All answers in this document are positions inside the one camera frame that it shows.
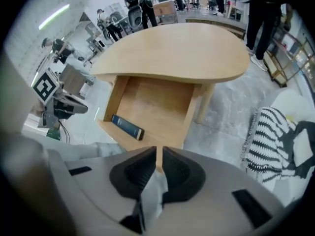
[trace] shoe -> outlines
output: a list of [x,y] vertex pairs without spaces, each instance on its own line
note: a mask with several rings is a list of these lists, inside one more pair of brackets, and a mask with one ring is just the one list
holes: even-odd
[[252,49],[248,48],[246,46],[246,51],[248,51],[249,55],[254,55],[254,52],[252,51]]
[[267,68],[264,64],[264,61],[262,59],[257,59],[256,55],[251,56],[251,61],[257,65],[261,70],[267,72]]

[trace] green object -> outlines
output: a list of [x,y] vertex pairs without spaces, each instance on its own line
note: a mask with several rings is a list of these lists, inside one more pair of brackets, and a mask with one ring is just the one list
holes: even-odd
[[60,141],[61,139],[61,133],[59,129],[56,128],[50,128],[47,132],[47,135],[50,138],[56,139],[58,141]]

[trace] dark blue book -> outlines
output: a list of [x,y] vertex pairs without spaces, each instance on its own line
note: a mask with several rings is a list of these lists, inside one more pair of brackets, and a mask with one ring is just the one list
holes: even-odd
[[117,115],[113,115],[112,123],[121,128],[124,132],[131,135],[133,138],[141,141],[144,135],[144,129],[132,124],[131,122],[121,118]]

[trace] striped blanket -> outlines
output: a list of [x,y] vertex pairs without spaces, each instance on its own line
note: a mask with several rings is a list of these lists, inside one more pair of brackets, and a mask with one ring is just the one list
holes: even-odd
[[263,107],[253,116],[252,125],[243,146],[242,159],[245,167],[258,173],[256,180],[263,184],[295,175],[288,169],[288,153],[284,150],[281,136],[296,125],[287,120],[277,109]]

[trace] black t-shirt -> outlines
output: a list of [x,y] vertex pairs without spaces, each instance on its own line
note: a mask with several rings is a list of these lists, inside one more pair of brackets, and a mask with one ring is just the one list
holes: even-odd
[[[55,39],[54,40],[54,43],[53,43],[53,52],[55,53],[56,51],[60,51],[61,50],[61,48],[63,47],[63,44],[64,44],[64,42],[61,40],[61,39]],[[72,51],[71,50],[69,50],[69,49],[64,49],[64,51],[61,53],[61,55],[60,56],[66,56],[66,57],[68,57],[70,54],[72,53]]]

